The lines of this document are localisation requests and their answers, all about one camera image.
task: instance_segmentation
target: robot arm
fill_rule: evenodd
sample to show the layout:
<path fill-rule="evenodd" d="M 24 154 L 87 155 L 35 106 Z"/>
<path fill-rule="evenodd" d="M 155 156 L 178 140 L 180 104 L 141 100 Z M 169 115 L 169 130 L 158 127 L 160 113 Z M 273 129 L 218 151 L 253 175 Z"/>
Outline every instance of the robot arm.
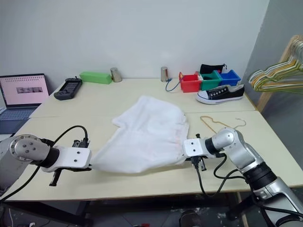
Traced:
<path fill-rule="evenodd" d="M 75 140 L 72 148 L 53 147 L 52 141 L 28 134 L 9 137 L 1 141 L 0 195 L 21 176 L 29 164 L 40 166 L 44 172 L 55 171 L 56 178 L 62 169 L 90 170 L 88 167 L 91 151 L 88 148 L 79 148 L 81 143 L 81 141 Z"/>
<path fill-rule="evenodd" d="M 264 206 L 303 213 L 302 202 L 284 181 L 271 171 L 257 151 L 244 141 L 239 131 L 225 127 L 211 138 L 184 141 L 183 149 L 188 157 L 207 158 L 220 157 L 220 152 L 224 150 Z M 266 215 L 275 226 L 289 224 L 290 221 L 292 224 L 299 223 L 299 226 L 303 226 L 302 218 L 298 216 L 270 210 L 266 210 Z"/>

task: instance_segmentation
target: game controller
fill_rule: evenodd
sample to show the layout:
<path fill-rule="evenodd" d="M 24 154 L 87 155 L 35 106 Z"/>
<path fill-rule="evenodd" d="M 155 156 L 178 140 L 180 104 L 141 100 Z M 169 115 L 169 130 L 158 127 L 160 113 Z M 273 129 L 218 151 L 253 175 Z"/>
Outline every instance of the game controller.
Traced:
<path fill-rule="evenodd" d="M 82 80 L 79 78 L 67 78 L 64 85 L 58 92 L 54 93 L 54 97 L 58 100 L 72 99 L 77 94 L 82 85 Z"/>

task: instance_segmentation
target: green bin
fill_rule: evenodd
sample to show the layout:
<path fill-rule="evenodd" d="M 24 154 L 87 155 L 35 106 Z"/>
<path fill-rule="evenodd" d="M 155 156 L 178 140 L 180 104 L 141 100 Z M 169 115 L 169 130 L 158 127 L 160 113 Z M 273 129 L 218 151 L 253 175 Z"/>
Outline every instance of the green bin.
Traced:
<path fill-rule="evenodd" d="M 222 81 L 222 77 L 220 74 L 214 70 L 210 74 L 201 74 L 203 80 L 201 83 L 201 90 L 206 91 L 212 88 L 219 86 L 220 82 Z"/>

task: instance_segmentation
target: green box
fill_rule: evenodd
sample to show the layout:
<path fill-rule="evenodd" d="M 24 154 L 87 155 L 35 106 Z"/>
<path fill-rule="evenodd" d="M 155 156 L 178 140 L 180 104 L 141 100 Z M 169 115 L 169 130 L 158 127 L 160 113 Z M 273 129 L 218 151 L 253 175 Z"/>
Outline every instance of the green box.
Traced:
<path fill-rule="evenodd" d="M 201 90 L 206 91 L 212 88 L 219 86 L 220 82 L 222 81 L 222 77 L 220 74 L 214 70 L 210 74 L 201 74 L 203 80 L 201 83 Z"/>
<path fill-rule="evenodd" d="M 84 82 L 98 83 L 98 84 L 110 84 L 112 77 L 108 73 L 102 72 L 82 72 L 80 78 Z"/>

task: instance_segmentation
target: white wall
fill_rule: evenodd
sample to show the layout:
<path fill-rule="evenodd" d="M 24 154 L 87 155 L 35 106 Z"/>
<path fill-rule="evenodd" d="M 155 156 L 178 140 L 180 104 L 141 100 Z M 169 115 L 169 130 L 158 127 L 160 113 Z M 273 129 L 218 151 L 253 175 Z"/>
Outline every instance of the white wall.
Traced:
<path fill-rule="evenodd" d="M 84 70 L 171 77 L 226 63 L 241 77 L 268 0 L 0 0 L 0 75 Z"/>

